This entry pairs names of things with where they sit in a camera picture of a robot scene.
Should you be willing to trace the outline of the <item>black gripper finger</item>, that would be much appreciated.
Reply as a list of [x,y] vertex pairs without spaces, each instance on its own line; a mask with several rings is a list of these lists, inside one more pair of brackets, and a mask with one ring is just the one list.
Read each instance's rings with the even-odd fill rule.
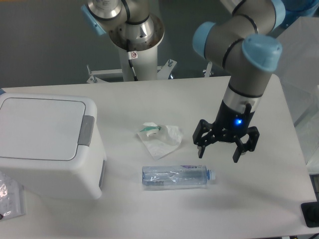
[[209,123],[201,119],[192,135],[193,143],[197,146],[198,157],[202,158],[207,146],[214,144],[216,138],[215,123]]
[[233,161],[234,163],[237,163],[240,156],[242,154],[245,154],[247,151],[253,152],[256,148],[260,133],[256,126],[249,127],[247,129],[247,135],[249,135],[248,140],[246,143],[243,143],[241,138],[239,136],[235,136],[235,143],[237,145],[237,148],[233,154]]

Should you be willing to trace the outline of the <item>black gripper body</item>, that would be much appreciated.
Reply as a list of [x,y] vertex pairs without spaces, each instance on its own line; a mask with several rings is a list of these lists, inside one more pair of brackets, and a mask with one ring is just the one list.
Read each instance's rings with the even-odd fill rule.
[[255,129],[250,126],[251,119],[254,115],[252,105],[247,103],[244,106],[244,112],[237,112],[228,107],[223,101],[220,105],[215,122],[213,123],[213,135],[216,141],[235,142],[235,138],[242,138]]

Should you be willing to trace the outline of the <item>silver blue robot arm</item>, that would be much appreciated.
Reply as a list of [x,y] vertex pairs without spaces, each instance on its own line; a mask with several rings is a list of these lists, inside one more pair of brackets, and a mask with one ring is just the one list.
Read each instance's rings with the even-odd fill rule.
[[[109,35],[121,49],[125,81],[156,79],[157,58],[140,62],[141,53],[157,47],[164,35],[147,0],[89,0],[81,10],[98,35]],[[282,53],[269,33],[285,15],[280,0],[243,0],[225,23],[205,22],[195,31],[194,51],[231,76],[215,121],[200,120],[193,133],[199,157],[218,141],[236,144],[234,162],[255,150],[259,131],[250,121]]]

